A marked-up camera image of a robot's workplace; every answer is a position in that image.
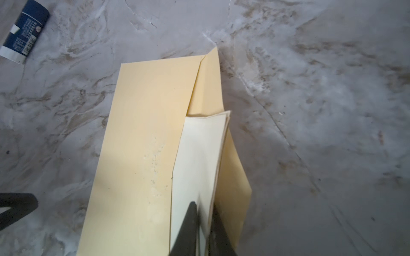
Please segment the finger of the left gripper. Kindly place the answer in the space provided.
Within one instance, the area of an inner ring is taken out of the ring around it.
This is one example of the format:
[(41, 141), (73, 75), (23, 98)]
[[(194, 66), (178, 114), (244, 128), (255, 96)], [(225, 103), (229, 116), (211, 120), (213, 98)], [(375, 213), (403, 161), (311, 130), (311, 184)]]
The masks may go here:
[(38, 208), (37, 198), (30, 193), (1, 193), (1, 230), (14, 224)]

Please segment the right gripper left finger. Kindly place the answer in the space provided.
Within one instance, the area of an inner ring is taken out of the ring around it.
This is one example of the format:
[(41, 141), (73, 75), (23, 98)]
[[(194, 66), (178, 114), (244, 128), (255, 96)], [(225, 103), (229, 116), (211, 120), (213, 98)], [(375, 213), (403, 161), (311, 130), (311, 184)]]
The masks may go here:
[(192, 201), (187, 208), (183, 223), (169, 256), (195, 256), (198, 231), (199, 217), (197, 205)]

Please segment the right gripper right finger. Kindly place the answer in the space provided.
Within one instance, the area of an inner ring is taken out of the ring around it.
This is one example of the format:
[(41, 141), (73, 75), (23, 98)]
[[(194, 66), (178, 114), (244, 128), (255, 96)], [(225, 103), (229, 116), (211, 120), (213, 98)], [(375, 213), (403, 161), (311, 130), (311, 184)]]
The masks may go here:
[(209, 256), (237, 256), (216, 207), (214, 207), (212, 213), (209, 234)]

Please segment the yellow paper envelope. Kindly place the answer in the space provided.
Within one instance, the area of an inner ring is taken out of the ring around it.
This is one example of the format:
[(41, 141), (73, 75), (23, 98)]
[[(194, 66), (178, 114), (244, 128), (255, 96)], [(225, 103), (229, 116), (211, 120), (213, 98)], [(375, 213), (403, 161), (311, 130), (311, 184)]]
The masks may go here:
[[(218, 50), (122, 64), (79, 256), (167, 256), (173, 169), (186, 117), (226, 112)], [(235, 249), (252, 189), (227, 126), (214, 207)]]

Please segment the cream letter paper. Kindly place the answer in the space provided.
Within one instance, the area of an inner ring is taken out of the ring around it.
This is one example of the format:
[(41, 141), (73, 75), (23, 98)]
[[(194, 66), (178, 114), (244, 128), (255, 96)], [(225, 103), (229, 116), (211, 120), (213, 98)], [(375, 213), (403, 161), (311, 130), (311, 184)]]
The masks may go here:
[(177, 236), (189, 204), (196, 204), (195, 255), (208, 253), (208, 237), (214, 208), (216, 185), (221, 165), (230, 111), (207, 117), (186, 117), (173, 169), (170, 247)]

